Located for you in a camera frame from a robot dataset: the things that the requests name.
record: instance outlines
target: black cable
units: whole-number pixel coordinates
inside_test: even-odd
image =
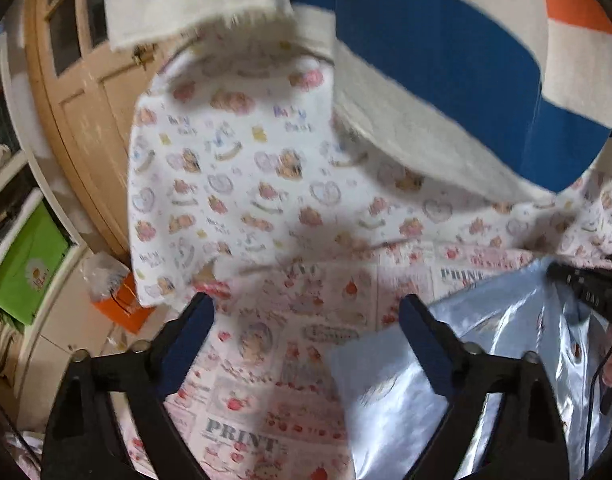
[[[592,380],[590,381],[590,399],[588,400],[588,423],[586,425],[586,437],[585,437],[585,449],[583,453],[583,474],[585,475],[588,472],[588,461],[590,454],[590,426],[592,425],[592,405],[594,404],[594,384],[599,377],[599,374],[602,372],[604,365],[610,359],[612,355],[612,346],[608,350],[608,352],[604,355],[603,359],[599,362],[597,366],[597,370],[592,376]]]
[[[27,443],[27,441],[24,439],[24,437],[22,436],[21,433],[19,433],[19,430],[17,429],[17,427],[13,424],[13,421],[10,420],[10,418],[8,417],[8,415],[6,414],[6,411],[4,410],[4,407],[0,404],[0,412],[1,415],[4,416],[4,418],[6,419],[6,422],[8,423],[8,426],[10,427],[11,430],[13,430],[13,433],[15,434],[15,436],[17,437],[17,439],[20,441],[21,445],[24,447],[24,449],[28,452],[28,454],[30,455],[30,458],[33,460],[33,465],[35,466],[35,468],[39,471],[42,462],[39,460],[39,458],[37,457],[37,455],[35,454],[35,451],[33,451],[33,448],[30,447]]]

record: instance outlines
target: door frame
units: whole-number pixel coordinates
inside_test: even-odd
[[[104,238],[110,250],[116,256],[126,256],[127,249],[122,246],[115,237],[112,229],[107,224],[103,215],[97,208],[94,200],[89,194],[84,182],[82,181],[77,167],[68,155],[68,150],[64,145],[52,107],[48,99],[48,91],[44,85],[42,66],[40,63],[39,43],[37,34],[37,0],[24,1],[24,50],[26,52],[26,63],[28,65],[28,77],[33,93],[33,100],[39,115],[40,124],[44,130],[46,138],[51,146],[52,152],[57,159],[60,167],[66,175],[66,179],[75,195],[80,200],[82,207],[92,220],[94,226]]]

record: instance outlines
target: white patterned fabric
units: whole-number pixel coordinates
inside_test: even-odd
[[[202,44],[138,102],[129,218],[144,305],[183,308],[214,275],[324,261],[410,238],[603,258],[612,178],[587,171],[543,203],[490,203],[406,170],[331,117],[333,68],[286,43]]]

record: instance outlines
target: reflective plastic sheet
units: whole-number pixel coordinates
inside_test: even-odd
[[[538,352],[554,389],[568,446],[570,478],[583,475],[590,380],[609,345],[606,321],[572,291],[549,282],[550,259],[479,282],[430,307],[463,341],[520,358]],[[448,402],[431,386],[399,325],[371,333],[326,356],[345,409],[356,478],[403,478],[435,432]],[[590,462],[607,442],[612,421],[594,397]],[[476,470],[500,394],[487,397],[457,478]]]

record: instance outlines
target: pink printed fabric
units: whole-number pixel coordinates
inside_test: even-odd
[[[212,480],[353,480],[343,408],[322,356],[397,322],[407,294],[432,303],[533,257],[409,242],[212,283],[203,290],[215,299],[215,323],[164,405]],[[605,260],[571,262],[610,268]],[[533,330],[543,330],[538,318]],[[118,420],[135,468],[154,477],[130,412]]]
[[[612,178],[587,171],[544,203],[487,202],[338,124],[328,63],[288,43],[208,41],[177,56],[137,104],[129,221],[142,304],[180,310],[212,260],[227,279],[410,238],[612,254]]]

